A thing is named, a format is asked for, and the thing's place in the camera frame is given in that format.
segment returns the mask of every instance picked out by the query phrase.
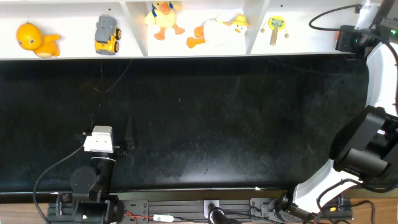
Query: toy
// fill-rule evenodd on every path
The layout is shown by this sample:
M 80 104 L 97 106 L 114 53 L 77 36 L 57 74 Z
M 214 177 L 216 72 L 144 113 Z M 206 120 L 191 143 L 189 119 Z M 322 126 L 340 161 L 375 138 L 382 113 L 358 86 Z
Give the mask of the toy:
M 119 51 L 122 31 L 116 25 L 116 19 L 111 16 L 100 16 L 96 24 L 95 52 L 102 55 L 114 55 Z
M 285 31 L 286 31 L 285 38 L 289 38 L 289 35 L 287 34 L 287 29 L 286 29 L 286 21 L 284 20 L 284 18 L 282 18 L 280 16 L 272 16 L 266 24 L 268 24 L 269 28 L 272 30 L 271 41 L 269 43 L 271 46 L 275 46 L 275 44 L 276 44 L 276 38 L 278 36 L 278 31 L 282 31 L 283 29 L 285 29 Z M 264 26 L 266 24 L 263 25 L 262 29 L 260 30 L 261 32 L 266 31 L 264 29 Z
M 146 16 L 145 23 L 148 26 L 157 24 L 160 27 L 160 31 L 154 35 L 156 39 L 164 40 L 165 31 L 170 27 L 173 27 L 175 34 L 177 35 L 183 34 L 185 32 L 185 29 L 178 27 L 178 25 L 175 23 L 177 16 L 175 15 L 174 9 L 181 11 L 182 6 L 177 2 L 152 2 L 152 11 Z
M 187 39 L 189 48 L 202 43 L 211 45 L 226 44 L 231 39 L 232 35 L 243 35 L 247 30 L 249 24 L 246 22 L 246 16 L 239 14 L 232 22 L 223 22 L 219 19 L 207 20 L 203 26 L 195 28 L 195 37 Z
M 32 50 L 38 57 L 58 57 L 60 50 L 57 43 L 60 36 L 58 34 L 44 35 L 39 28 L 31 23 L 21 25 L 17 30 L 17 40 L 25 50 Z

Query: duck's beak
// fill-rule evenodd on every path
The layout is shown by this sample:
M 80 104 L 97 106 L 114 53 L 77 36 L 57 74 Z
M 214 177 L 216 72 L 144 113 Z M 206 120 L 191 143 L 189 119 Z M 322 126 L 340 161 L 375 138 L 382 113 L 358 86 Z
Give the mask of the duck's beak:
M 170 6 L 168 4 L 168 2 L 163 2 L 160 6 L 159 6 L 160 11 L 165 14 L 168 15 L 170 13 Z

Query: wooden floor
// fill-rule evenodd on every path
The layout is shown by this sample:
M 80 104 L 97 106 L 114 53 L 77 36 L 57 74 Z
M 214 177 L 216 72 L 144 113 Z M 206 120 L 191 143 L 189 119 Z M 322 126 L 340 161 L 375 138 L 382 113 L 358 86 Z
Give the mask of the wooden floor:
M 398 198 L 370 198 L 352 199 L 352 203 L 362 200 L 370 200 L 376 206 L 377 224 L 396 224 L 398 223 Z M 44 213 L 47 213 L 47 204 L 40 204 Z M 370 224 L 371 206 L 368 204 L 354 207 L 354 220 L 349 220 L 352 224 Z M 33 204 L 0 204 L 0 224 L 33 224 L 44 223 Z

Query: black tabletop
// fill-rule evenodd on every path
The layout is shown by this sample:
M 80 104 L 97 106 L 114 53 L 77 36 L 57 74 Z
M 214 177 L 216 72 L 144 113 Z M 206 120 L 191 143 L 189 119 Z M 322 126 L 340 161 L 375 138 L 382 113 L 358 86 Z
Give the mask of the black tabletop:
M 106 88 L 129 60 L 101 63 Z M 0 62 L 0 192 L 32 191 L 94 112 L 115 140 L 133 119 L 136 150 L 117 158 L 113 191 L 293 186 L 364 108 L 368 71 L 347 55 L 136 59 L 115 88 L 100 86 L 99 60 Z M 39 191 L 70 189 L 90 156 L 51 170 Z

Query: white label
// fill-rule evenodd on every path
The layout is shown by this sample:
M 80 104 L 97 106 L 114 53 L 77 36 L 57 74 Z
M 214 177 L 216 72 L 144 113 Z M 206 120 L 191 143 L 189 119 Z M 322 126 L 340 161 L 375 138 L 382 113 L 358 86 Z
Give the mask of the white label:
M 158 222 L 173 222 L 174 221 L 174 217 L 171 215 L 154 215 L 154 221 L 158 221 Z

